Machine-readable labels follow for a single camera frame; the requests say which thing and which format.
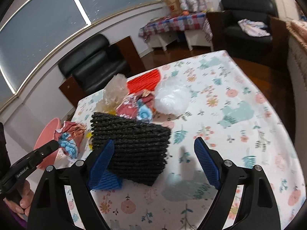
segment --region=finger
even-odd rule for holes
[[[30,192],[30,184],[27,180],[23,184],[20,184],[18,191],[22,197],[26,196]]]
[[[15,202],[12,202],[11,200],[8,200],[6,198],[4,199],[4,202],[13,212],[20,214],[24,213],[23,209],[20,206],[18,206]]]
[[[29,213],[30,213],[30,208],[31,208],[31,206],[29,206],[25,209],[25,215],[28,216],[28,217],[29,217]]]
[[[29,193],[20,200],[20,206],[23,209],[26,209],[28,206],[30,206],[33,200],[33,196],[34,193],[32,190],[30,190]]]
[[[18,216],[19,216],[21,219],[23,219],[23,220],[24,220],[24,218],[22,217],[22,215],[21,215],[21,214],[18,214],[18,213],[17,213],[17,215],[18,215]]]

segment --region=small table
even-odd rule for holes
[[[279,208],[282,229],[305,200],[304,177],[292,142],[278,115],[226,51],[180,60],[158,68],[163,79],[178,77],[190,90],[190,105],[180,117],[157,114],[154,123],[172,129],[167,165],[153,187],[124,180],[121,190],[94,191],[93,198],[111,229],[196,229],[216,190],[208,184],[193,150],[202,137],[223,159],[263,167]],[[78,104],[73,121],[91,128],[91,114],[102,91]],[[90,153],[84,139],[78,159]],[[59,150],[55,167],[71,166]],[[82,227],[72,192],[66,188],[75,224]],[[233,224],[241,200],[237,189],[225,227]]]
[[[177,39],[176,31],[185,32],[190,51],[193,46],[210,47],[213,51],[210,24],[203,12],[147,24],[139,30],[139,37],[149,47],[162,47],[166,51],[166,46]]]

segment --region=armchair cushion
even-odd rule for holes
[[[221,3],[224,10],[245,10],[277,16],[276,7],[271,0],[221,0]]]
[[[109,63],[109,58],[105,50],[100,50],[92,57],[81,63],[76,69],[73,70],[72,75],[81,87],[84,85],[85,79],[96,72],[100,67]]]
[[[264,37],[252,37],[244,33],[238,24],[228,26],[224,29],[224,35],[226,38],[237,38],[245,41],[246,43],[265,44],[268,47],[272,47],[272,36]]]
[[[247,10],[232,10],[232,22],[237,23],[243,19],[249,19],[254,22],[264,22],[266,25],[270,25],[270,18],[268,14],[261,12],[253,12]]]
[[[127,74],[129,72],[130,67],[124,59],[105,63],[83,81],[83,90],[88,95],[93,94],[103,89],[114,75],[118,73]]]
[[[109,45],[110,43],[104,35],[95,34],[69,51],[56,64],[59,66],[61,73],[65,77],[69,77],[79,64]]]

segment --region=pink bowl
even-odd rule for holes
[[[53,140],[54,131],[57,129],[61,129],[62,124],[59,118],[52,119],[43,129],[41,132],[38,140],[36,141],[36,144],[34,146],[34,150],[36,150],[39,147],[42,147],[44,144],[48,143],[49,141]],[[53,165],[54,161],[56,159],[57,150],[53,153],[51,153],[49,156],[47,156],[40,165],[37,167],[45,170],[48,165]]]

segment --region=white tablecloth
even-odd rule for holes
[[[208,53],[159,67],[162,78],[177,76],[190,89],[191,102],[179,118],[157,114],[155,123],[172,129],[168,164],[153,187],[124,180],[116,191],[92,191],[105,221],[113,230],[196,229],[206,215],[216,190],[208,181],[193,151],[201,136],[223,159],[251,168],[263,167],[277,201],[282,229],[305,200],[305,184],[293,144],[276,112],[226,51]],[[91,114],[103,92],[79,102],[73,121],[91,128]],[[83,141],[77,159],[90,149]],[[55,167],[69,167],[59,151]],[[66,188],[77,226],[82,222],[72,192]],[[238,187],[225,227],[232,225],[242,187]]]

